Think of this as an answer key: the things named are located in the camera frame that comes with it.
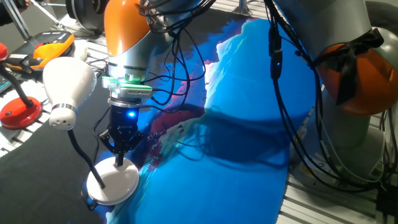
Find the lamp base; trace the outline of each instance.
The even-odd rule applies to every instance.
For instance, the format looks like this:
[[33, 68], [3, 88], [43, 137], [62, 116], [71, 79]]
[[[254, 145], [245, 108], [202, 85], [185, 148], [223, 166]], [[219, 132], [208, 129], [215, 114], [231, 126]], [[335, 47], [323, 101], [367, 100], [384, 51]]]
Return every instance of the lamp base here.
[[0, 122], [8, 129], [22, 129], [34, 123], [42, 114], [42, 104], [33, 97], [33, 106], [27, 107], [20, 98], [13, 99], [0, 111]]
[[117, 205], [128, 199], [138, 187], [138, 169], [126, 158], [120, 167], [115, 166], [115, 158], [111, 157], [95, 165], [95, 168], [105, 183], [105, 188], [101, 189], [90, 172], [87, 178], [87, 192], [100, 205]]

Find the white round base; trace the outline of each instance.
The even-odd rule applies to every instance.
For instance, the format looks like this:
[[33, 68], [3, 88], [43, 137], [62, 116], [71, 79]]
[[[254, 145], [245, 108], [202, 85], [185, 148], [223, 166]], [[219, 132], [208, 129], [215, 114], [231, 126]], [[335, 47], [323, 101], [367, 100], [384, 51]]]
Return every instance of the white round base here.
[[104, 189], [101, 189], [92, 172], [88, 174], [88, 195], [100, 205], [119, 204], [129, 198], [137, 189], [139, 182], [137, 167], [126, 158], [121, 167], [114, 166], [114, 163], [115, 158], [111, 157], [95, 165], [104, 181]]

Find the red lamp base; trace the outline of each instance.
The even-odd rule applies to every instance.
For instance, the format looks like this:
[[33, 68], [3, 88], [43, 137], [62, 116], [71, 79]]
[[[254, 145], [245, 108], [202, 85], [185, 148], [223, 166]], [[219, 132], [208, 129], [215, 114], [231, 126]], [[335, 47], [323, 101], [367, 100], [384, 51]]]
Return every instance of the red lamp base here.
[[0, 122], [8, 129], [22, 129], [28, 127], [42, 114], [42, 104], [33, 97], [28, 96], [33, 101], [33, 106], [27, 107], [20, 98], [10, 101], [0, 111]]

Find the lamp shade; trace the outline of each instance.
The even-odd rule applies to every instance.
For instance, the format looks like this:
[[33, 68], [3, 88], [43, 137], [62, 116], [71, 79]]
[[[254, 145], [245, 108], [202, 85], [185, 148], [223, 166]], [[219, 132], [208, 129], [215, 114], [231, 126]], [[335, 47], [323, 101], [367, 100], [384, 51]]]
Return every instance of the lamp shade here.
[[77, 58], [51, 60], [43, 70], [45, 92], [53, 106], [50, 125], [62, 131], [71, 130], [78, 107], [91, 95], [96, 82], [93, 69]]

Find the orange object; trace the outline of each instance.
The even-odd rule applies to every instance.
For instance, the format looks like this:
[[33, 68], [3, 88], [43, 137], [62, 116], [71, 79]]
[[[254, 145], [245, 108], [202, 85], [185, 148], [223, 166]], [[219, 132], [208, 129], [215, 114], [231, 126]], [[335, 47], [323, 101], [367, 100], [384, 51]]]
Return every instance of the orange object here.
[[0, 43], [0, 63], [3, 62], [8, 56], [7, 47]]
[[[324, 54], [341, 46], [332, 46]], [[398, 71], [373, 49], [358, 55], [356, 61], [358, 86], [355, 97], [340, 108], [357, 116], [370, 116], [390, 108], [398, 100]], [[329, 94], [336, 100], [341, 72], [321, 65], [317, 70]]]
[[61, 56], [75, 41], [75, 36], [71, 35], [64, 43], [45, 44], [35, 50], [33, 58], [42, 58], [44, 61], [40, 65], [31, 66], [31, 69], [36, 70], [44, 68], [51, 60]]
[[117, 56], [136, 45], [149, 32], [139, 14], [140, 0], [110, 0], [105, 9], [104, 28], [108, 55]]
[[22, 129], [35, 122], [42, 114], [42, 104], [33, 97], [33, 106], [27, 107], [20, 98], [10, 101], [0, 111], [1, 124], [8, 129]]

